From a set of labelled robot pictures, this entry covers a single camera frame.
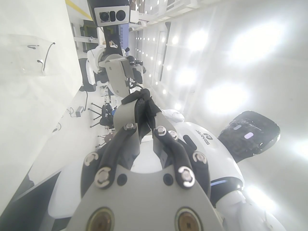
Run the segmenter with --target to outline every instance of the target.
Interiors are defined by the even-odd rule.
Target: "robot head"
[[[236,162],[264,152],[279,138],[279,126],[253,111],[239,114],[218,136]]]

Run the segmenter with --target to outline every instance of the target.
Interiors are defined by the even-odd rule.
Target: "chair leg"
[[[93,121],[95,121],[97,118],[100,118],[101,116],[102,116],[102,115],[100,115],[100,116],[98,116],[98,117],[94,118],[94,119],[93,119]]]
[[[98,107],[98,108],[100,108],[100,109],[102,109],[102,107],[100,107],[100,106],[98,106],[98,105],[95,105],[94,103],[91,103],[92,105],[94,105],[94,106],[96,106],[96,107]]]
[[[99,122],[98,122],[97,124],[99,124]],[[92,128],[92,127],[96,126],[97,124],[94,124],[93,126],[90,126],[90,128]]]
[[[98,113],[98,112],[96,112],[96,111],[94,111],[94,110],[92,110],[92,109],[88,109],[88,110],[90,110],[90,111],[92,111],[92,112],[94,112],[94,113],[96,113],[96,114],[98,114],[98,115],[102,115],[102,114],[100,114],[100,113]]]

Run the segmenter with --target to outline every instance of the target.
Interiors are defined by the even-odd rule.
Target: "office chair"
[[[92,126],[90,126],[90,128],[100,124],[100,125],[103,125],[103,126],[108,126],[109,129],[113,129],[114,126],[113,126],[113,115],[111,114],[111,112],[112,112],[111,105],[109,103],[106,103],[102,107],[100,107],[100,106],[98,106],[98,105],[96,105],[94,103],[91,103],[91,105],[94,105],[94,106],[100,108],[102,110],[102,112],[100,114],[100,113],[98,113],[98,112],[96,112],[96,111],[94,111],[92,109],[88,109],[88,110],[90,110],[90,111],[92,111],[92,112],[94,112],[94,113],[99,115],[98,117],[94,118],[93,120],[96,120],[97,118],[101,117],[99,122],[94,124],[94,125],[92,125]]]

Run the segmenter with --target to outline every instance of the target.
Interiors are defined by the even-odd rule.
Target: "white ceiling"
[[[279,142],[239,166],[246,184],[260,188],[275,202],[273,214],[287,230],[306,230],[308,224],[305,218],[308,157],[302,154],[303,149],[308,152],[307,1],[230,0],[174,19],[161,81],[162,65],[158,61],[163,61],[165,43],[161,39],[166,37],[165,24],[132,33],[145,37],[145,41],[131,42],[133,55],[143,60],[147,69],[146,85],[151,87],[156,103],[162,108],[173,109],[180,103],[186,120],[215,135],[245,110],[259,112],[280,126]],[[238,35],[269,22],[274,22],[273,27],[281,27],[282,34],[266,56],[255,61],[249,61],[249,57],[240,61],[231,59],[232,45]],[[201,51],[192,51],[188,47],[189,36],[200,29],[208,33],[207,44]],[[262,46],[271,37],[266,32],[264,35],[264,39],[255,42],[256,46]],[[179,41],[172,44],[175,36]],[[134,54],[135,48],[141,49],[141,53]],[[188,68],[196,72],[196,83],[179,86],[178,74]],[[214,113],[206,102],[206,93],[224,83],[241,85],[247,99],[232,111]],[[237,101],[230,98],[226,102]]]

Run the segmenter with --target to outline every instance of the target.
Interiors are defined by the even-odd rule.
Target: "white wall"
[[[82,79],[65,0],[0,0],[0,15],[0,34],[33,35],[55,42],[48,61],[57,68],[56,73],[45,77],[16,74],[1,78],[2,213]],[[5,52],[0,55],[6,58]]]

